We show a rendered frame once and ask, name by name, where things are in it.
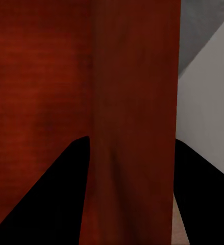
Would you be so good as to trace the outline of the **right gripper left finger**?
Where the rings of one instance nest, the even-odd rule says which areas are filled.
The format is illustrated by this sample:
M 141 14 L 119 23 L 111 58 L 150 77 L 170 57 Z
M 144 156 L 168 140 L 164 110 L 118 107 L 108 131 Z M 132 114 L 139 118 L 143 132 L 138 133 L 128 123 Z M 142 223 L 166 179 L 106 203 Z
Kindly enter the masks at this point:
M 0 224 L 0 245 L 79 245 L 90 139 L 74 140 Z

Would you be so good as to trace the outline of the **storage box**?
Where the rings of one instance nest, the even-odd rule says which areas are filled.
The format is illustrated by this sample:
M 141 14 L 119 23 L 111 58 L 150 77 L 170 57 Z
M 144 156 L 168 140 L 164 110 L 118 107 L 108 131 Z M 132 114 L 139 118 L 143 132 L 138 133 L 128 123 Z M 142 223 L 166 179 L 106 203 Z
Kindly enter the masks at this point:
M 79 245 L 171 245 L 180 0 L 0 0 L 0 224 L 89 136 Z

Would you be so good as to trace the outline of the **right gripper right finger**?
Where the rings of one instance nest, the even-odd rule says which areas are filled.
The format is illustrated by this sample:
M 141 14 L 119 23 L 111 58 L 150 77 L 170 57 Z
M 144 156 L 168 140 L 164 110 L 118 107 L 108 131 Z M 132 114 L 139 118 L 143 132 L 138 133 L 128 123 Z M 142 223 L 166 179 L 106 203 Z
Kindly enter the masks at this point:
M 178 139 L 173 194 L 190 245 L 224 245 L 224 174 Z

